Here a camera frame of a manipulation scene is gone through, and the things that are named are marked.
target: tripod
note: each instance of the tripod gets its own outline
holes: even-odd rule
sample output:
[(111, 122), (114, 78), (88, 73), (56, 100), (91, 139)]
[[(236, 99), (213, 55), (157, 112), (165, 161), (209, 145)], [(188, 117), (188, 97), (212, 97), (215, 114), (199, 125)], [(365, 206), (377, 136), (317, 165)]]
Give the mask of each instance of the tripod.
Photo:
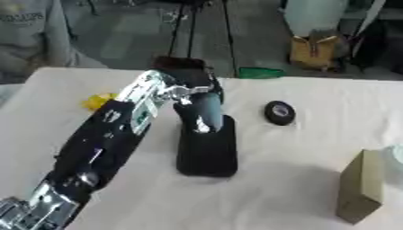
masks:
[[(226, 29), (227, 29), (229, 52), (231, 55), (233, 74), (234, 74), (234, 77), (237, 77), (237, 60), (235, 58), (234, 39), (232, 36), (231, 25), (230, 25), (229, 15), (228, 15), (228, 0), (221, 0), (221, 2), (222, 2), (223, 10), (224, 10), (224, 18), (225, 18)], [(181, 27), (182, 18), (184, 17), (184, 8), (186, 6), (190, 7), (191, 12), (192, 12), (191, 29), (190, 29), (190, 36), (189, 36), (189, 41), (188, 41), (186, 57), (187, 58), (192, 57), (197, 14), (204, 8), (204, 6), (207, 3), (208, 3), (208, 1), (206, 1), (206, 0), (193, 0), (193, 1), (191, 1), (191, 3), (187, 3), (186, 1), (181, 2), (181, 5), (179, 7), (179, 14), (178, 14), (178, 16), (176, 18), (176, 22), (175, 22), (175, 29), (174, 29), (173, 35), (172, 35), (171, 46), (168, 51), (169, 57), (171, 57), (174, 52), (174, 47), (175, 47), (175, 43), (177, 40), (178, 32)]]

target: white container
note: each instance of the white container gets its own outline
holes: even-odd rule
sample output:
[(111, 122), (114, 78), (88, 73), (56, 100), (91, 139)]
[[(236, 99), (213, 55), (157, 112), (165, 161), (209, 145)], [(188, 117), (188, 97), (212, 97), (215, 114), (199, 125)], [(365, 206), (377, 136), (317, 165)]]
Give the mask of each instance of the white container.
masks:
[(403, 189), (403, 145), (381, 150), (385, 163), (385, 180), (388, 184)]
[(285, 20), (292, 33), (308, 37), (313, 30), (333, 30), (342, 19), (348, 0), (289, 0)]

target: cardboard box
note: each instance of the cardboard box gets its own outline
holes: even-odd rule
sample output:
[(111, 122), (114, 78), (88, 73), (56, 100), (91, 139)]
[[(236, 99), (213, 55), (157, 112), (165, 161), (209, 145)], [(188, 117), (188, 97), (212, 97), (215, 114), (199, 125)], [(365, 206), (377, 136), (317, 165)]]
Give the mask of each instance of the cardboard box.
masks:
[(336, 42), (336, 36), (313, 41), (294, 36), (290, 61), (301, 67), (327, 70), (332, 66)]
[(336, 214), (357, 224), (382, 205), (383, 169), (377, 151), (363, 150), (342, 172)]

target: floor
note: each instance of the floor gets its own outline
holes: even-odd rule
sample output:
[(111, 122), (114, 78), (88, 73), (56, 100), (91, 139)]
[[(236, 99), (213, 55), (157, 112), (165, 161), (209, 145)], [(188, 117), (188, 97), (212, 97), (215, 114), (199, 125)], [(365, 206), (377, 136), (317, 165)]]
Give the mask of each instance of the floor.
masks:
[[(61, 0), (67, 18), (78, 35), (75, 45), (86, 55), (110, 68), (148, 69), (154, 57), (166, 55), (174, 24), (167, 15), (177, 4), (157, 0), (93, 0), (98, 16), (91, 15), (86, 0)], [(220, 0), (199, 13), (193, 45), (193, 58), (202, 58), (217, 75), (233, 76), (228, 37)], [(235, 41), (237, 66), (279, 68), (287, 75), (350, 79), (403, 80), (402, 75), (375, 67), (361, 73), (350, 66), (345, 74), (305, 71), (287, 63), (290, 32), (278, 10), (280, 0), (230, 0), (229, 18)], [(175, 56), (185, 57), (190, 19), (183, 20), (175, 46)]]

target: robotic arm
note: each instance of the robotic arm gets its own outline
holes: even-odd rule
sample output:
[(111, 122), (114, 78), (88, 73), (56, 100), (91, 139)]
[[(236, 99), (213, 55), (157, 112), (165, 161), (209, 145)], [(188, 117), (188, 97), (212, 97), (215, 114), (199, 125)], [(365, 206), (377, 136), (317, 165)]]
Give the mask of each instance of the robotic arm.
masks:
[[(185, 107), (203, 95), (219, 92), (211, 75), (189, 81), (155, 70), (145, 72), (66, 142), (55, 156), (53, 170), (30, 199), (0, 201), (0, 230), (64, 229), (92, 193), (104, 188), (127, 162), (165, 102), (174, 100), (176, 106)], [(192, 126), (200, 128), (196, 132), (217, 131), (202, 124), (201, 118), (196, 123)]]

